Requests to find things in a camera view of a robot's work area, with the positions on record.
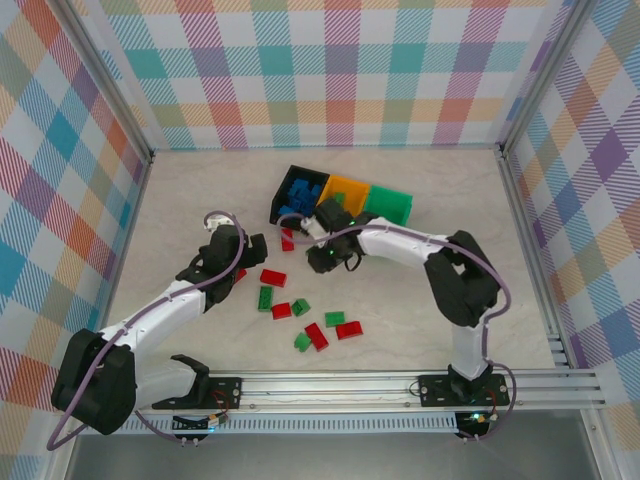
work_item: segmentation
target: plaid backdrop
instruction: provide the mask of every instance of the plaid backdrop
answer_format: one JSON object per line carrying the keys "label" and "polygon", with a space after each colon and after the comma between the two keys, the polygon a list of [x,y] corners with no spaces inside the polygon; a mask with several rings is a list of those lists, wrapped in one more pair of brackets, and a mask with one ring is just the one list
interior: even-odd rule
{"label": "plaid backdrop", "polygon": [[143,164],[44,0],[0,0],[0,479],[33,478],[71,335],[111,291]]}
{"label": "plaid backdrop", "polygon": [[640,478],[640,6],[602,0],[513,164],[581,367]]}
{"label": "plaid backdrop", "polygon": [[494,143],[550,3],[74,0],[141,126],[173,149]]}

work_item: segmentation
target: gray floor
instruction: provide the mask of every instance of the gray floor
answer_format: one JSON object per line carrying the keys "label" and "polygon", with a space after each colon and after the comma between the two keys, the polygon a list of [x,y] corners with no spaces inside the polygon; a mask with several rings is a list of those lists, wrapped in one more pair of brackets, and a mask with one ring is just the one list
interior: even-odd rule
{"label": "gray floor", "polygon": [[67,480],[591,480],[578,412],[517,412],[486,443],[450,434],[230,435],[181,448],[152,435],[83,436]]}
{"label": "gray floor", "polygon": [[[202,218],[213,209],[237,215],[245,230],[263,232],[264,267],[289,275],[276,302],[304,297],[312,310],[298,319],[271,319],[256,310],[258,277],[249,272],[222,304],[179,331],[156,351],[164,361],[183,353],[212,370],[439,369],[451,360],[451,327],[438,311],[423,270],[366,257],[354,273],[315,274],[303,248],[283,253],[268,223],[271,199],[289,165],[347,176],[413,195],[408,226],[478,240],[512,290],[510,312],[492,323],[490,354],[512,368],[554,366],[509,205],[491,150],[300,149],[161,152],[124,265],[109,323],[115,323],[166,288],[209,236]],[[300,354],[293,340],[326,311],[345,311],[365,334],[322,352]]]}

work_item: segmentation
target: red block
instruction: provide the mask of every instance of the red block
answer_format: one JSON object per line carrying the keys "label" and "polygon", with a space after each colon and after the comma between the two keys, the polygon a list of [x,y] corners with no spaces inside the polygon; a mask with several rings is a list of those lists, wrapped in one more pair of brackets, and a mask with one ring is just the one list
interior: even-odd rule
{"label": "red block", "polygon": [[271,307],[271,314],[274,320],[280,320],[281,318],[287,318],[291,316],[291,305],[288,303],[279,303]]}
{"label": "red block", "polygon": [[336,326],[336,333],[338,334],[338,340],[344,340],[345,338],[362,335],[362,327],[360,322],[343,323]]}
{"label": "red block", "polygon": [[284,284],[287,282],[287,275],[265,268],[260,275],[260,281],[267,285],[273,285],[274,287],[284,287]]}
{"label": "red block", "polygon": [[[293,230],[291,230],[290,228],[283,228],[282,229],[282,233],[284,235],[287,235],[288,237],[293,238]],[[283,252],[292,252],[295,249],[295,246],[293,244],[293,242],[290,242],[289,240],[287,240],[284,237],[281,237],[282,240],[282,251]]]}
{"label": "red block", "polygon": [[312,323],[304,331],[309,335],[311,343],[316,347],[317,351],[323,350],[329,346],[327,337],[324,336],[317,323]]}
{"label": "red block", "polygon": [[247,271],[243,268],[242,270],[240,270],[238,272],[238,274],[236,275],[236,283],[238,283],[240,280],[242,280],[245,275],[247,274]]}

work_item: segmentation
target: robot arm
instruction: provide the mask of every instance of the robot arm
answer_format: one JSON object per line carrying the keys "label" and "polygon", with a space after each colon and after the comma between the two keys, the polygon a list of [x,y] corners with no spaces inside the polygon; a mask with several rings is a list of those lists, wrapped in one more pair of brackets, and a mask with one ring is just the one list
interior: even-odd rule
{"label": "robot arm", "polygon": [[[154,367],[145,367],[142,360],[174,331],[222,302],[240,269],[265,261],[264,236],[243,235],[243,253],[233,270],[215,283],[194,288],[227,270],[238,253],[240,237],[235,226],[219,221],[210,222],[209,227],[213,230],[209,245],[200,247],[198,255],[170,286],[134,314],[146,312],[131,328],[126,325],[133,315],[100,332],[83,329],[71,337],[51,395],[54,407],[67,409],[91,363],[123,327],[126,333],[117,338],[93,372],[73,410],[75,418],[108,435],[138,408],[168,398],[175,399],[177,407],[192,408],[203,400],[209,393],[209,369],[205,365],[184,355],[174,355]],[[149,310],[150,305],[163,298],[167,301]]]}
{"label": "robot arm", "polygon": [[[379,228],[357,229],[360,225]],[[439,310],[452,323],[453,359],[449,366],[452,389],[461,400],[470,399],[491,374],[491,366],[482,351],[484,327],[480,318],[495,306],[500,286],[474,261],[442,244],[462,247],[490,266],[474,238],[467,232],[458,231],[450,237],[431,235],[433,241],[426,240],[421,232],[399,227],[368,212],[353,218],[333,199],[318,205],[314,215],[301,222],[301,227],[316,239],[350,226],[354,231],[309,249],[311,267],[318,273],[325,273],[345,263],[347,269],[352,270],[363,256],[373,255],[409,267],[424,268]],[[391,226],[396,231],[388,230]],[[349,267],[348,262],[354,256],[357,262]],[[456,267],[463,267],[463,271],[458,273]]]}

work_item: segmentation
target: blue lego brick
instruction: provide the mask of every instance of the blue lego brick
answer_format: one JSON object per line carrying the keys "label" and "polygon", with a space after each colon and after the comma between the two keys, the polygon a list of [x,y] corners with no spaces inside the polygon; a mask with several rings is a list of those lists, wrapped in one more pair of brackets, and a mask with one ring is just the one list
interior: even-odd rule
{"label": "blue lego brick", "polygon": [[278,215],[285,215],[287,213],[294,213],[294,212],[295,212],[295,210],[293,210],[293,208],[288,207],[286,205],[282,205],[280,207],[280,210],[278,210]]}

